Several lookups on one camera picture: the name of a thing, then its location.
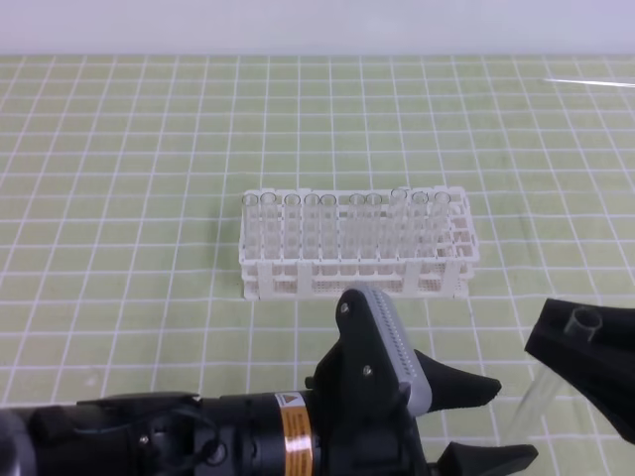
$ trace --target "orange label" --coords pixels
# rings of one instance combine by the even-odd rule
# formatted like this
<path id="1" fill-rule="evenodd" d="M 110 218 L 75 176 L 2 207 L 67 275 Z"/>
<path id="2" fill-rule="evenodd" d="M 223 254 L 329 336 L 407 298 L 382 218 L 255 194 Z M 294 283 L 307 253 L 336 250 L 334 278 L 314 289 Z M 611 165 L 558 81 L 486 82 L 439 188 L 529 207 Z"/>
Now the orange label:
<path id="1" fill-rule="evenodd" d="M 305 399 L 298 392 L 276 394 L 285 433 L 285 476 L 312 476 L 314 451 Z"/>

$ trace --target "clear plastic test tube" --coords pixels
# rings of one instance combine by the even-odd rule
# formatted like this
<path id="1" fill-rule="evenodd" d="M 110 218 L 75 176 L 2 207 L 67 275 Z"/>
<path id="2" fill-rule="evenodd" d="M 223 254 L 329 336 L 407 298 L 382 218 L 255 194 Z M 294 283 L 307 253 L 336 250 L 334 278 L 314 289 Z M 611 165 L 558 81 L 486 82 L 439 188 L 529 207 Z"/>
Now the clear plastic test tube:
<path id="1" fill-rule="evenodd" d="M 346 221 L 344 222 L 344 236 L 342 246 L 343 258 L 357 258 L 359 256 L 361 227 L 364 222 L 364 204 L 366 197 L 354 193 L 348 199 Z"/>
<path id="2" fill-rule="evenodd" d="M 260 195 L 260 210 L 264 225 L 265 259 L 277 260 L 280 258 L 280 221 L 275 193 L 267 191 Z"/>
<path id="3" fill-rule="evenodd" d="M 449 211 L 449 202 L 451 197 L 444 191 L 438 191 L 435 194 L 435 202 L 430 212 L 428 225 L 430 229 L 430 243 L 432 246 L 432 256 L 437 253 L 437 245 L 447 227 L 447 212 Z"/>
<path id="4" fill-rule="evenodd" d="M 413 193 L 408 206 L 408 222 L 399 250 L 400 256 L 404 258 L 417 256 L 427 216 L 428 194 L 424 191 L 416 191 Z"/>
<path id="5" fill-rule="evenodd" d="M 302 256 L 314 260 L 318 257 L 319 245 L 319 196 L 309 193 L 305 196 L 302 225 Z"/>
<path id="6" fill-rule="evenodd" d="M 319 199 L 319 227 L 321 256 L 332 260 L 337 258 L 337 198 L 322 195 Z"/>
<path id="7" fill-rule="evenodd" d="M 361 230 L 361 257 L 375 258 L 379 242 L 379 224 L 381 219 L 381 195 L 368 193 L 364 207 L 364 224 Z"/>
<path id="8" fill-rule="evenodd" d="M 285 258 L 300 258 L 300 197 L 295 193 L 285 196 Z"/>
<path id="9" fill-rule="evenodd" d="M 401 239 L 402 225 L 406 214 L 406 198 L 408 193 L 402 188 L 395 188 L 390 192 L 388 211 L 381 232 L 379 254 L 382 258 L 395 258 Z"/>
<path id="10" fill-rule="evenodd" d="M 245 258 L 260 258 L 260 208 L 258 196 L 247 193 L 242 197 L 242 218 L 245 244 Z"/>
<path id="11" fill-rule="evenodd" d="M 588 343 L 601 327 L 601 314 L 590 307 L 580 306 L 571 313 L 564 334 L 580 342 Z M 563 382 L 564 380 L 549 367 L 541 366 L 503 436 L 505 444 L 522 443 L 527 439 Z"/>

